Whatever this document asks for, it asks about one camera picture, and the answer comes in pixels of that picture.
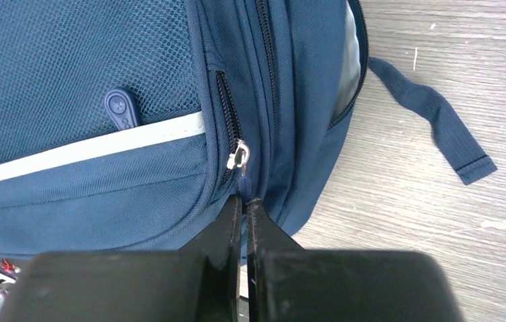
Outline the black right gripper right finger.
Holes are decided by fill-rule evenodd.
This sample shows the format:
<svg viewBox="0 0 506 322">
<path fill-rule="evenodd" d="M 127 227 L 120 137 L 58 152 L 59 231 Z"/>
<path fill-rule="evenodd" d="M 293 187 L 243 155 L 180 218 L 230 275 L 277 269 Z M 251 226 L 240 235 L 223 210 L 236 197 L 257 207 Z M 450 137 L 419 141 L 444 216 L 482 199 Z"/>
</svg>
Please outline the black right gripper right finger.
<svg viewBox="0 0 506 322">
<path fill-rule="evenodd" d="M 246 208 L 251 321 L 461 321 L 439 264 L 420 252 L 307 250 L 260 199 Z"/>
</svg>

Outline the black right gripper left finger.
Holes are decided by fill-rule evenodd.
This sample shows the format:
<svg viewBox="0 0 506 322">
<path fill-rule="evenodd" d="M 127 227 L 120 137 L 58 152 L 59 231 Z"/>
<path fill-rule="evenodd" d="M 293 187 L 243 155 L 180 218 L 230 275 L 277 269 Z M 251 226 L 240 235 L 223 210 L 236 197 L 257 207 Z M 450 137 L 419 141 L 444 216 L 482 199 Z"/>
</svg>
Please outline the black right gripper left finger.
<svg viewBox="0 0 506 322">
<path fill-rule="evenodd" d="M 10 289 L 0 321 L 236 321 L 242 202 L 176 251 L 51 252 Z"/>
</svg>

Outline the navy blue student backpack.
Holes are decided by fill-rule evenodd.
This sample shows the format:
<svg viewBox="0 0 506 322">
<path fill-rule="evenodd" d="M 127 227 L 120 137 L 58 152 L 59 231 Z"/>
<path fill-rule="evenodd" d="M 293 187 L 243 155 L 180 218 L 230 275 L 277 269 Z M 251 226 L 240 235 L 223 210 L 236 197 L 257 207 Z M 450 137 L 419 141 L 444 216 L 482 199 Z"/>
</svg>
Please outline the navy blue student backpack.
<svg viewBox="0 0 506 322">
<path fill-rule="evenodd" d="M 0 1 L 0 258 L 176 249 L 234 194 L 296 233 L 368 70 L 464 184 L 496 170 L 358 1 Z"/>
</svg>

